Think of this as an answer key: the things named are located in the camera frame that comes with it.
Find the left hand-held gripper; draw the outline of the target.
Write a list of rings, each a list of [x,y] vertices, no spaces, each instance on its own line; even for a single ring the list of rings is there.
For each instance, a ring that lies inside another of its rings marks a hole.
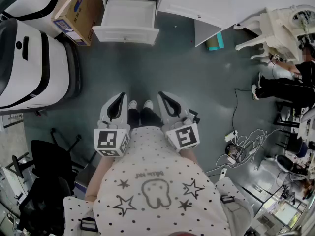
[[[94,130],[94,148],[103,157],[122,157],[130,141],[127,124],[127,94],[121,92],[108,100]]]

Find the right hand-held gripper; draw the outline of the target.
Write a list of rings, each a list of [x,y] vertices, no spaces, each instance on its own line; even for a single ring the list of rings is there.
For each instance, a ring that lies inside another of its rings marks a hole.
[[[182,98],[169,92],[159,91],[157,101],[163,122],[161,130],[171,146],[180,152],[199,145],[197,112],[189,109]]]

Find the small white drawer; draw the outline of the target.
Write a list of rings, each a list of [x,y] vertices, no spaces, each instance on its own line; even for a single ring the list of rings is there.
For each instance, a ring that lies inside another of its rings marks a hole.
[[[108,0],[100,26],[93,31],[100,42],[132,42],[154,45],[156,2]]]

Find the person's right forearm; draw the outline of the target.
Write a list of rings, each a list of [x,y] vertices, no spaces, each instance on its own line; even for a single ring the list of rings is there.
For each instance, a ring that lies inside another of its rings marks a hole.
[[[179,154],[180,154],[182,157],[191,160],[191,161],[194,162],[195,164],[198,164],[198,161],[197,161],[197,159],[196,159],[196,157],[195,157],[195,154],[194,154],[194,152],[193,152],[192,149],[184,149],[184,150],[181,150],[181,151],[179,152]]]

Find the person's left forearm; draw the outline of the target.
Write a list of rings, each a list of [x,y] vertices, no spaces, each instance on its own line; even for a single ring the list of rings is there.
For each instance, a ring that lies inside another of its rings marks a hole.
[[[102,157],[86,190],[85,201],[94,202],[100,190],[102,179],[112,167],[115,157]]]

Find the person's black trousers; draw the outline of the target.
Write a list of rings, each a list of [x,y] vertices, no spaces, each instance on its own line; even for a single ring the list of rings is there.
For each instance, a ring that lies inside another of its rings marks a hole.
[[[140,112],[137,109],[129,109],[127,123],[131,129],[141,126],[155,126],[159,128],[163,126],[161,118],[148,107],[144,107]]]

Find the person's white dotted shirt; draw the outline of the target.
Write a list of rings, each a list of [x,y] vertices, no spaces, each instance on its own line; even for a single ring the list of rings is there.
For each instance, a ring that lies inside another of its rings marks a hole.
[[[94,202],[63,204],[65,236],[244,236],[253,219],[229,178],[211,182],[154,126],[132,130]]]

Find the white power strip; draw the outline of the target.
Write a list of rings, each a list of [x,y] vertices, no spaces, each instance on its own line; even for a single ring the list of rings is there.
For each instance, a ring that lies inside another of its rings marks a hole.
[[[237,139],[237,137],[238,137],[238,132],[237,132],[237,130],[234,130],[225,136],[225,141],[230,142],[233,139]]]

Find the black office chair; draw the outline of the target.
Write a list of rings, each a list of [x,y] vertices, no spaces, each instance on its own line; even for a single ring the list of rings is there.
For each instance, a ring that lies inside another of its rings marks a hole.
[[[63,236],[65,230],[63,199],[74,195],[75,177],[84,166],[71,160],[69,149],[52,142],[32,140],[32,159],[20,164],[16,156],[12,163],[17,176],[31,168],[35,180],[30,191],[19,205],[20,230],[31,236]]]

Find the white and black mobile robot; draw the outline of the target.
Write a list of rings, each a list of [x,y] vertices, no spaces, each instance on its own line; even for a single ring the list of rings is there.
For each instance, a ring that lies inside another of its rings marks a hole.
[[[0,0],[0,22],[14,18],[45,32],[52,38],[61,34],[51,17],[59,0]]]
[[[77,97],[81,87],[72,42],[16,19],[0,23],[0,113],[44,109]]]

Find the brown cardboard box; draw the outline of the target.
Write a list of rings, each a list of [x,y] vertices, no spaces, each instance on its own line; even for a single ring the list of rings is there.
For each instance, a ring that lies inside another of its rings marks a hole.
[[[59,0],[52,22],[78,46],[90,46],[102,0]]]

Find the black metal frame table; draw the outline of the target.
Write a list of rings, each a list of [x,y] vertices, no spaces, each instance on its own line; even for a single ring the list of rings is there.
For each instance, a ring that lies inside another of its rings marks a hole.
[[[273,124],[283,127],[298,128],[302,108],[291,102],[276,101],[277,114]]]

